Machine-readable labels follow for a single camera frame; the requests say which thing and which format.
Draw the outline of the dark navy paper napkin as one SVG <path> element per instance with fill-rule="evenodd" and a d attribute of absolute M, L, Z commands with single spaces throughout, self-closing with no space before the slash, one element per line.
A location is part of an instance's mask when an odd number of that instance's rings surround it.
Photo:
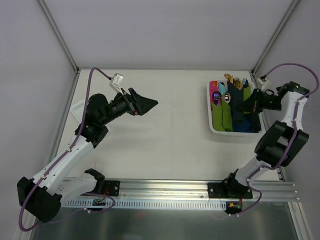
<path fill-rule="evenodd" d="M 244 101 L 244 91 L 239 90 L 233 83 L 230 81 L 227 82 L 227 90 L 230 94 L 230 110 L 233 124 L 239 124 L 244 120 L 244 112 L 238 110 L 238 106 L 241 105 Z"/>

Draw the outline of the iridescent rainbow fork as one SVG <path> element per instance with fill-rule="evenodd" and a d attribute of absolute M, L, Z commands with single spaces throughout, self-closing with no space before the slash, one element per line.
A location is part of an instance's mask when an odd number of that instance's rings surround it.
<path fill-rule="evenodd" d="M 249 86 L 249 82 L 247 78 L 242 79 L 242 85 L 243 85 L 243 88 L 247 88 Z"/>

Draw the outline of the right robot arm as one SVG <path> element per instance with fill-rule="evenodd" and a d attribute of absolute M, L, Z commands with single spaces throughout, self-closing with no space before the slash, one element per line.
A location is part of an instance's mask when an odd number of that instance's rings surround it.
<path fill-rule="evenodd" d="M 303 131 L 302 114 L 309 90 L 293 81 L 277 87 L 277 93 L 256 89 L 240 107 L 249 113 L 263 110 L 280 111 L 276 120 L 258 141 L 255 157 L 244 167 L 230 173 L 222 182 L 229 198 L 241 198 L 252 193 L 250 184 L 267 171 L 291 163 L 309 135 Z"/>

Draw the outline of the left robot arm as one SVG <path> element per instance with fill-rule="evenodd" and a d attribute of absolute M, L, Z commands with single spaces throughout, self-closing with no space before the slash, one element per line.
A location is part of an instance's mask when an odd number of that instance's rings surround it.
<path fill-rule="evenodd" d="M 111 101 L 101 93 L 89 97 L 84 120 L 65 150 L 33 177 L 22 177 L 18 181 L 20 211 L 28 211 L 40 222 L 48 223 L 66 202 L 89 192 L 101 194 L 105 188 L 105 177 L 93 168 L 68 183 L 63 181 L 77 163 L 107 136 L 107 124 L 124 114 L 142 116 L 157 104 L 157 100 L 143 97 L 133 88 L 117 93 Z"/>

